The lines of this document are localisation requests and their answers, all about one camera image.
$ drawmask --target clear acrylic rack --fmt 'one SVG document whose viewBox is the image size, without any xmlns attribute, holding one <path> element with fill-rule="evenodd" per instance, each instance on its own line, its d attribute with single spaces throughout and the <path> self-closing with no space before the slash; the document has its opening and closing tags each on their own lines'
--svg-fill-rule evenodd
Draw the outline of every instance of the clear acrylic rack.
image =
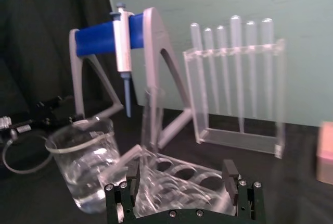
<svg viewBox="0 0 333 224">
<path fill-rule="evenodd" d="M 159 88 L 148 88 L 145 96 L 141 146 L 134 146 L 99 175 L 101 187 L 108 183 L 118 185 L 126 175 L 137 175 L 139 164 L 136 217 L 184 208 L 234 215 L 236 208 L 221 171 L 158 153 L 164 92 Z"/>
<path fill-rule="evenodd" d="M 285 145 L 285 41 L 274 42 L 272 19 L 259 25 L 254 21 L 242 24 L 239 16 L 232 16 L 230 37 L 224 26 L 218 26 L 215 33 L 205 28 L 204 44 L 200 26 L 192 23 L 190 29 L 194 48 L 184 52 L 184 59 L 197 142 L 281 157 Z M 209 114 L 237 116 L 239 131 L 210 128 Z M 253 133 L 245 119 L 275 123 L 275 131 Z"/>
</svg>

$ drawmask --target black curtain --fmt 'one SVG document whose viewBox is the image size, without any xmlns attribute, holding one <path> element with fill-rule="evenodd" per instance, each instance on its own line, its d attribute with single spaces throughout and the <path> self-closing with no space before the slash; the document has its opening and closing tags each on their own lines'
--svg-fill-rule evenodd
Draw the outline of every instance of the black curtain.
<svg viewBox="0 0 333 224">
<path fill-rule="evenodd" d="M 2 57 L 28 104 L 72 95 L 69 31 L 110 20 L 109 0 L 4 0 L 2 7 Z M 98 59 L 123 101 L 114 54 Z M 106 100 L 92 68 L 84 64 L 83 72 L 84 100 Z"/>
</svg>

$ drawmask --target clear plastic tube rack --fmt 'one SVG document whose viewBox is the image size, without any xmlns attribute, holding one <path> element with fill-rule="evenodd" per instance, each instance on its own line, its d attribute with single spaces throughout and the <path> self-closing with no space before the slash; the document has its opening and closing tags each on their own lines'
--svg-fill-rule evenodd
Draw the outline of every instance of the clear plastic tube rack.
<svg viewBox="0 0 333 224">
<path fill-rule="evenodd" d="M 281 157 L 285 143 L 285 41 L 274 42 L 272 19 L 242 24 L 240 16 L 232 16 L 230 39 L 225 26 L 215 30 L 217 48 L 212 29 L 204 29 L 204 45 L 197 23 L 191 24 L 190 31 L 194 48 L 184 52 L 184 59 L 197 142 Z M 239 131 L 210 128 L 209 114 L 237 116 Z M 248 118 L 274 122 L 274 136 L 248 131 Z"/>
</svg>

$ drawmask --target black table surface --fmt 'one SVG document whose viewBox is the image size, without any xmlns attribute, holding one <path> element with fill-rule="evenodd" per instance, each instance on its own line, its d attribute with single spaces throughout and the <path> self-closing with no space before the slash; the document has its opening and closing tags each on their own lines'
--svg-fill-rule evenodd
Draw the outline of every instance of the black table surface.
<svg viewBox="0 0 333 224">
<path fill-rule="evenodd" d="M 180 112 L 165 110 L 164 125 Z M 140 143 L 142 108 L 112 116 L 116 140 L 123 154 Z M 233 128 L 235 121 L 212 117 Z M 190 122 L 161 153 L 221 170 L 223 159 L 232 159 L 247 181 L 264 186 L 269 223 L 333 223 L 333 186 L 315 178 L 318 129 L 287 125 L 282 160 L 273 155 L 238 148 L 195 142 Z M 105 224 L 106 214 L 85 214 L 71 194 L 55 164 L 31 175 L 13 175 L 0 180 L 0 223 L 10 224 Z"/>
</svg>

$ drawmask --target pipette stand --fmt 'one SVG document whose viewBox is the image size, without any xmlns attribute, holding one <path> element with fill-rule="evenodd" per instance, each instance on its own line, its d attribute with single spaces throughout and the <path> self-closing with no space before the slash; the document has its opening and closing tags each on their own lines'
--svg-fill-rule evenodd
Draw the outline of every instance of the pipette stand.
<svg viewBox="0 0 333 224">
<path fill-rule="evenodd" d="M 95 71 L 99 75 L 108 94 L 114 102 L 114 105 L 111 108 L 96 116 L 109 117 L 122 109 L 123 106 L 95 54 L 116 53 L 118 71 L 122 72 L 123 70 L 120 70 L 120 67 L 123 67 L 125 64 L 128 67 L 126 71 L 131 70 L 130 53 L 128 53 L 127 50 L 143 48 L 145 63 L 142 65 L 144 65 L 146 69 L 147 86 L 156 88 L 160 86 L 159 64 L 160 55 L 162 55 L 173 79 L 175 80 L 184 104 L 183 112 L 161 133 L 158 146 L 159 148 L 164 148 L 167 143 L 192 119 L 187 88 L 180 75 L 177 58 L 175 57 L 169 35 L 158 11 L 155 8 L 148 8 L 145 9 L 142 14 L 134 15 L 124 11 L 124 5 L 119 6 L 118 8 L 118 13 L 112 13 L 113 22 L 102 23 L 80 31 L 71 30 L 70 32 L 70 57 L 76 113 L 84 114 L 82 97 L 82 63 L 84 59 L 88 59 L 93 64 Z M 154 109 L 152 110 L 151 120 L 155 120 Z"/>
<path fill-rule="evenodd" d="M 114 91 L 108 77 L 106 76 L 102 66 L 100 65 L 95 54 L 78 56 L 76 49 L 75 33 L 79 31 L 78 29 L 73 29 L 69 33 L 69 51 L 72 69 L 72 80 L 73 80 L 73 90 L 74 90 L 74 102 L 75 111 L 77 115 L 85 116 L 84 102 L 83 102 L 83 92 L 82 92 L 82 66 L 83 61 L 86 60 L 93 67 L 94 71 L 100 78 L 106 92 L 110 96 L 113 105 L 102 112 L 94 115 L 93 117 L 110 117 L 118 111 L 122 110 L 124 106 L 121 104 L 116 92 Z"/>
<path fill-rule="evenodd" d="M 158 11 L 155 8 L 146 9 L 144 11 L 143 23 L 147 86 L 159 88 L 159 56 L 161 54 L 175 80 L 184 104 L 183 112 L 161 133 L 161 139 L 159 140 L 158 146 L 159 148 L 164 148 L 167 143 L 192 119 L 192 112 L 187 89 L 180 75 L 180 68 L 171 47 L 169 35 Z M 152 113 L 152 121 L 155 121 L 154 117 L 155 112 Z"/>
<path fill-rule="evenodd" d="M 196 140 L 281 158 L 285 146 L 285 42 L 274 42 L 273 22 L 268 18 L 259 27 L 261 45 L 257 44 L 255 22 L 244 26 L 244 44 L 239 16 L 231 18 L 230 27 L 230 40 L 225 27 L 217 27 L 215 48 L 210 28 L 204 30 L 203 47 L 200 26 L 191 25 L 194 48 L 185 51 L 184 58 Z M 210 127 L 209 113 L 236 116 L 239 131 Z M 274 136 L 254 134 L 254 128 L 249 131 L 245 118 L 263 119 L 268 125 L 271 122 Z"/>
</svg>

